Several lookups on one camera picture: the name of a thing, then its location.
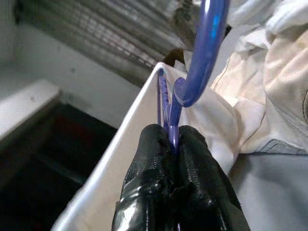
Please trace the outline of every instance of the white wall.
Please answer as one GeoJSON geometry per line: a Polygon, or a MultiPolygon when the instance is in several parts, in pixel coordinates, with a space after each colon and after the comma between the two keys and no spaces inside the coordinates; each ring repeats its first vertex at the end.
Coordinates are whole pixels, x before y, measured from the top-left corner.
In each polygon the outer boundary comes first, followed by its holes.
{"type": "Polygon", "coordinates": [[[32,78],[45,78],[63,99],[118,128],[139,88],[79,52],[28,25],[18,27],[16,62],[32,78]]]}
{"type": "Polygon", "coordinates": [[[11,62],[14,59],[14,3],[14,0],[0,0],[0,63],[11,62]]]}
{"type": "Polygon", "coordinates": [[[34,80],[31,76],[19,72],[12,62],[0,64],[0,101],[34,80]]]}

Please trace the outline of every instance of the white bin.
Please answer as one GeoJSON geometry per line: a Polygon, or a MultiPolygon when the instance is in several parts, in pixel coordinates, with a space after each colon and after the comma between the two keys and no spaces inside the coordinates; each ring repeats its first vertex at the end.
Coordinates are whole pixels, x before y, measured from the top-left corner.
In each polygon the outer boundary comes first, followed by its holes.
{"type": "Polygon", "coordinates": [[[145,126],[157,123],[156,71],[159,68],[176,77],[186,76],[164,63],[156,65],[91,176],[59,216],[52,231],[111,230],[115,205],[140,133],[145,126]]]}

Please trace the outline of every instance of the metal grate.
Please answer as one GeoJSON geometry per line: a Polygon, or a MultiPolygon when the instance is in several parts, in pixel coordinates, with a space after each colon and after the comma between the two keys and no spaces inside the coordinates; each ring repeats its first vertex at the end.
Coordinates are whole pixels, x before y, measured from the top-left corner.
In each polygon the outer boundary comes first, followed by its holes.
{"type": "Polygon", "coordinates": [[[184,47],[169,18],[177,0],[19,0],[17,15],[142,86],[155,64],[184,47]]]}

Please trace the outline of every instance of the white cloth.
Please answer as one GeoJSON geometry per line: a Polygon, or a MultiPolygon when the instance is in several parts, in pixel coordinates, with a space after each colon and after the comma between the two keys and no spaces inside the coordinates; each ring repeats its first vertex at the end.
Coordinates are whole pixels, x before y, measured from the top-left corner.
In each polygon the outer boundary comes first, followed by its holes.
{"type": "Polygon", "coordinates": [[[236,50],[268,49],[273,35],[307,24],[307,12],[307,0],[232,0],[228,24],[232,27],[256,25],[240,38],[236,50]]]}
{"type": "Polygon", "coordinates": [[[249,40],[251,47],[234,52],[211,86],[222,97],[245,97],[266,107],[260,128],[241,153],[308,153],[307,29],[294,26],[266,45],[249,40]]]}
{"type": "MultiPolygon", "coordinates": [[[[177,78],[177,75],[167,75],[169,92],[177,78]]],[[[190,125],[205,137],[212,156],[227,174],[240,147],[259,128],[264,111],[261,103],[242,97],[222,98],[206,88],[192,107],[182,109],[180,126],[190,125]]]]}

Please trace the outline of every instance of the blue plastic hanger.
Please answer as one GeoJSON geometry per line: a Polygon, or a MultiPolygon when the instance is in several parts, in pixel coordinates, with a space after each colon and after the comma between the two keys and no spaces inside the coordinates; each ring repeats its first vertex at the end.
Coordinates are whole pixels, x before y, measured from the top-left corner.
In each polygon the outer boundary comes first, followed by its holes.
{"type": "Polygon", "coordinates": [[[224,37],[230,0],[203,0],[192,64],[186,80],[174,83],[172,103],[169,104],[167,83],[163,69],[158,71],[158,123],[160,124],[160,95],[164,128],[176,153],[179,144],[179,120],[182,107],[192,106],[202,95],[211,76],[220,44],[224,37]]]}

